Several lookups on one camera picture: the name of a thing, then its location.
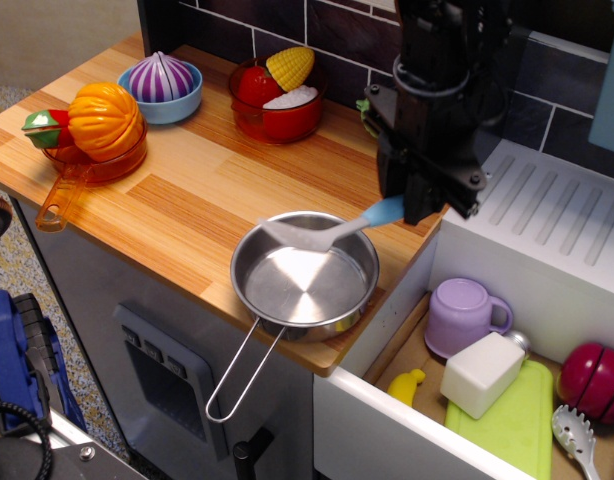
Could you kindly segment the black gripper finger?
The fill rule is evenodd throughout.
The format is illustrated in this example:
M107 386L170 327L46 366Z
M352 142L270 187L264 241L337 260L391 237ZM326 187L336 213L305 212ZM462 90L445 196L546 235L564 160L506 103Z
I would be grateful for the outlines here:
M417 225L440 212L447 203L447 193L441 175L423 170L408 173L404 191L404 222Z
M377 155L378 182L384 198L404 196L410 174L407 152L390 142L380 144Z

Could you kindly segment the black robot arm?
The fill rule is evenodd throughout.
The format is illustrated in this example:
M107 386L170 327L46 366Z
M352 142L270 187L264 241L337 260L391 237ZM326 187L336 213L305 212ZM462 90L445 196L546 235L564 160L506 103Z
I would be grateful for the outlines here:
M378 140L381 196L416 225L451 206L477 213L486 175L478 131L497 124L508 94L496 56L512 28L508 1L399 1L394 85L365 89L366 129Z

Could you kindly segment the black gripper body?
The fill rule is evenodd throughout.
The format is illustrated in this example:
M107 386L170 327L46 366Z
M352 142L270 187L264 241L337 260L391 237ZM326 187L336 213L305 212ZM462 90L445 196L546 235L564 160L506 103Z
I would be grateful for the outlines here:
M370 122L380 144L405 150L410 172L441 175L446 205L463 218L475 215L478 194L487 184L476 137L483 127L498 124L507 113L507 89L498 81L471 81L444 91L418 89L404 80L394 88L371 84Z

